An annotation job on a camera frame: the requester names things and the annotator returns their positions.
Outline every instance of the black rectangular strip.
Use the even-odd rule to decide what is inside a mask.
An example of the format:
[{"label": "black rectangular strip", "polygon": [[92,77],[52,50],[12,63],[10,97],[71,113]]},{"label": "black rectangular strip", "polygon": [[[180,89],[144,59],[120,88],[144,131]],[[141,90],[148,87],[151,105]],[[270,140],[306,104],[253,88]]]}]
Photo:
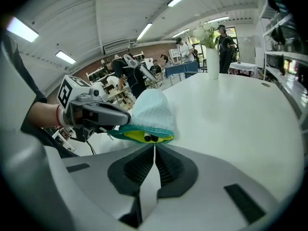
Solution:
[{"label": "black rectangular strip", "polygon": [[265,215],[265,212],[238,184],[225,186],[224,189],[239,208],[249,224],[254,223]]},{"label": "black rectangular strip", "polygon": [[68,167],[66,167],[66,169],[67,169],[68,173],[72,173],[72,172],[82,170],[82,169],[85,169],[85,168],[88,168],[88,167],[90,167],[89,164],[83,163],[83,164],[68,166]]}]

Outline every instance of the black cable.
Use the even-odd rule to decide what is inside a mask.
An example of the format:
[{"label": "black cable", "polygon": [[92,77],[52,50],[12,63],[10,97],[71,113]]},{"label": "black cable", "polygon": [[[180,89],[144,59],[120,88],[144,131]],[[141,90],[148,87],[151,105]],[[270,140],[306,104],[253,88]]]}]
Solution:
[{"label": "black cable", "polygon": [[86,142],[87,142],[87,144],[89,145],[89,147],[91,148],[92,154],[93,154],[93,155],[96,155],[96,152],[95,152],[95,150],[93,149],[93,147],[91,146],[91,144],[89,143],[89,141],[86,141]]}]

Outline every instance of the person in white shirt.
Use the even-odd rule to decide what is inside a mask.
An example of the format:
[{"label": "person in white shirt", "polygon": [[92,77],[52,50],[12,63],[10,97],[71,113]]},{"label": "person in white shirt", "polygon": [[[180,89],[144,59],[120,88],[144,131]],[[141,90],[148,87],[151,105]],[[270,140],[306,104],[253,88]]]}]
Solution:
[{"label": "person in white shirt", "polygon": [[194,56],[193,56],[193,47],[190,44],[190,42],[184,42],[182,38],[178,37],[176,39],[176,44],[179,45],[179,52],[182,55],[182,58],[184,61],[194,61]]}]

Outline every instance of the white vase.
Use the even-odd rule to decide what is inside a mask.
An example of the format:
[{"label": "white vase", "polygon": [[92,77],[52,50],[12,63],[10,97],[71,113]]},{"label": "white vase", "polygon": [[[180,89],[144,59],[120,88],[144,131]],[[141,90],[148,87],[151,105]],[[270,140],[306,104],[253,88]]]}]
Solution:
[{"label": "white vase", "polygon": [[218,79],[219,76],[219,57],[216,49],[206,49],[206,65],[208,77]]}]

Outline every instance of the brick wall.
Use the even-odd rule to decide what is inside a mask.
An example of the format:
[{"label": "brick wall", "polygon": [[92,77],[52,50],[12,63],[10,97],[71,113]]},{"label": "brick wall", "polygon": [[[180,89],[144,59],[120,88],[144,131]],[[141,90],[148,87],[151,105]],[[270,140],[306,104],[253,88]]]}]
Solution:
[{"label": "brick wall", "polygon": [[[132,53],[133,55],[137,55],[137,54],[140,54],[141,51],[142,51],[145,58],[153,57],[153,60],[156,59],[159,64],[163,64],[164,60],[163,60],[163,58],[160,58],[161,54],[165,54],[165,55],[168,56],[169,55],[168,50],[175,49],[175,48],[176,48],[175,44],[156,44],[156,45],[150,45],[150,46],[144,46],[144,47],[138,47],[138,48],[130,49],[130,53]],[[128,51],[122,51],[122,52],[118,53],[118,55],[123,56],[124,54],[127,54],[127,53],[128,53]],[[113,59],[113,56],[103,57],[102,59],[104,59],[106,61],[107,58]],[[101,65],[102,65],[101,60],[95,61],[95,62],[91,63],[90,65],[84,67],[83,69],[81,69],[77,73],[75,73],[74,76],[79,77],[79,78],[83,79],[84,81],[90,83],[86,73],[89,74],[89,73],[94,72]],[[56,95],[58,93],[58,90],[59,90],[59,87],[57,87],[47,97],[48,103],[51,103],[51,104],[57,104],[58,103],[57,99],[56,99]]]}]

